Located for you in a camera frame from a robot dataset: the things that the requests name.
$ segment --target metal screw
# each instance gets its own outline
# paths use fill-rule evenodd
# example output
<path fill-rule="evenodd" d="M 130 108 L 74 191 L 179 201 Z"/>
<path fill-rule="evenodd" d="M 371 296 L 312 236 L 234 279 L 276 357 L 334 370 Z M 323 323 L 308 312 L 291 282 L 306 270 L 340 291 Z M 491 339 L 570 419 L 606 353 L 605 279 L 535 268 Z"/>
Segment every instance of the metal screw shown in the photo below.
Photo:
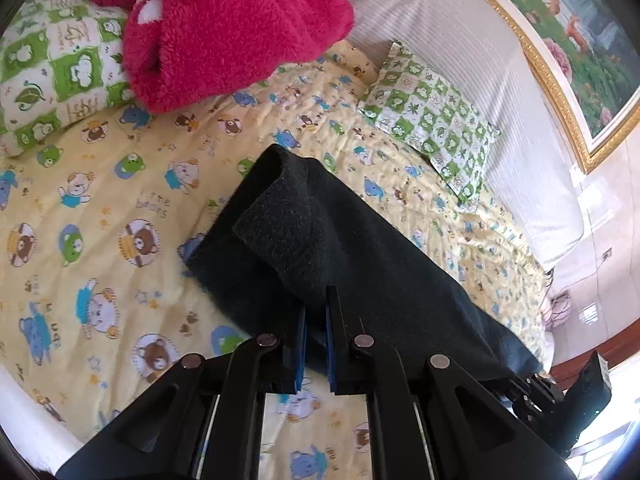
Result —
<path fill-rule="evenodd" d="M 197 368 L 198 366 L 200 366 L 201 362 L 202 357 L 200 357 L 198 354 L 187 354 L 181 359 L 180 364 L 182 364 L 182 368 L 187 368 L 187 370 L 190 370 L 192 368 Z"/>
<path fill-rule="evenodd" d="M 431 359 L 429 359 L 429 362 L 431 363 L 431 366 L 433 366 L 434 368 L 437 368 L 438 370 L 444 370 L 445 368 L 449 368 L 449 365 L 451 364 L 451 361 L 449 360 L 449 358 L 446 355 L 442 355 L 442 354 L 432 355 Z"/>
<path fill-rule="evenodd" d="M 353 343 L 358 348 L 370 348 L 375 341 L 369 334 L 359 334 L 353 338 Z"/>
<path fill-rule="evenodd" d="M 278 338 L 274 334 L 260 334 L 257 338 L 260 346 L 273 346 L 278 342 Z"/>

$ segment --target black garment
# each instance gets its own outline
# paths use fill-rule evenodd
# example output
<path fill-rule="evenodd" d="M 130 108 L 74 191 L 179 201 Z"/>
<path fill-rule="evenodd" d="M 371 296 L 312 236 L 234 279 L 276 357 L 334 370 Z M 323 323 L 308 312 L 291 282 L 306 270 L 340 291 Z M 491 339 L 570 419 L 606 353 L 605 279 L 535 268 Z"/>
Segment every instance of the black garment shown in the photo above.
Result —
<path fill-rule="evenodd" d="M 250 335 L 307 306 L 310 333 L 324 332 L 325 289 L 367 333 L 398 350 L 409 378 L 434 352 L 477 380 L 521 376 L 540 363 L 462 287 L 314 158 L 270 146 L 187 263 L 217 306 Z M 309 341 L 307 363 L 324 362 Z"/>

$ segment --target gold picture frame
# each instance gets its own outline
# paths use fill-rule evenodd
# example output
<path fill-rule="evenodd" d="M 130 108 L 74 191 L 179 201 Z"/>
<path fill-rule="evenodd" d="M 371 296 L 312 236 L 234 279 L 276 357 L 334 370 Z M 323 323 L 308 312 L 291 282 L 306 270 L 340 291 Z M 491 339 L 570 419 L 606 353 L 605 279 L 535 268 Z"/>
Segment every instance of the gold picture frame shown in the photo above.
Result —
<path fill-rule="evenodd" d="M 625 140 L 625 137 L 640 122 L 640 89 L 632 95 L 625 107 L 611 121 L 611 124 L 607 125 L 593 141 L 589 142 L 586 138 L 586 136 L 590 138 L 588 128 L 586 128 L 587 131 L 585 132 L 580 127 L 580 121 L 578 120 L 582 116 L 582 111 L 579 107 L 572 106 L 556 74 L 549 67 L 545 56 L 541 54 L 540 47 L 535 45 L 534 40 L 525 33 L 523 27 L 518 23 L 518 21 L 523 23 L 519 18 L 522 17 L 524 20 L 524 16 L 515 6 L 513 6 L 514 10 L 511 13 L 498 0 L 484 1 L 491 5 L 504 19 L 520 41 L 533 75 L 558 115 L 562 128 L 574 150 L 580 169 L 585 174 L 591 173 Z"/>

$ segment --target tiled wall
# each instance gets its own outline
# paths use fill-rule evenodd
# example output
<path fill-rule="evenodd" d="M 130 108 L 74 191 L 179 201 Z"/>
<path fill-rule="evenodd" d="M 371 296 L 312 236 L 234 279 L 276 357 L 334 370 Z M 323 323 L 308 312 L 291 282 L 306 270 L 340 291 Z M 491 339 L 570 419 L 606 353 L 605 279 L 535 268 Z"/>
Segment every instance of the tiled wall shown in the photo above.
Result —
<path fill-rule="evenodd" d="M 554 364 L 590 350 L 640 318 L 640 127 L 580 183 L 578 192 L 587 213 L 585 227 L 593 233 L 556 266 L 549 294 L 569 286 L 573 312 L 554 330 Z M 603 261 L 609 248 L 612 256 Z M 594 302 L 598 320 L 585 324 L 580 310 Z"/>

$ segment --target yellow bed sheet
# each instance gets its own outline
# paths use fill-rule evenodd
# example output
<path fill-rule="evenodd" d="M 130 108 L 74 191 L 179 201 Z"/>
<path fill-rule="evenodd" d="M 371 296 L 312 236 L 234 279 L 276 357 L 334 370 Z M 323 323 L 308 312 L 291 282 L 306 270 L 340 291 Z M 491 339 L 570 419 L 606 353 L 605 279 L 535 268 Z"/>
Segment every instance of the yellow bed sheet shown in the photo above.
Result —
<path fill-rule="evenodd" d="M 235 348 L 243 334 L 180 257 L 272 142 L 318 158 L 542 357 L 543 271 L 522 231 L 489 189 L 475 214 L 458 209 L 428 163 L 364 120 L 375 78 L 341 42 L 233 96 L 106 110 L 0 161 L 0 362 L 86 441 L 180 355 Z M 298 396 L 270 398 L 261 476 L 370 475 L 364 403 L 327 391 L 309 374 Z"/>

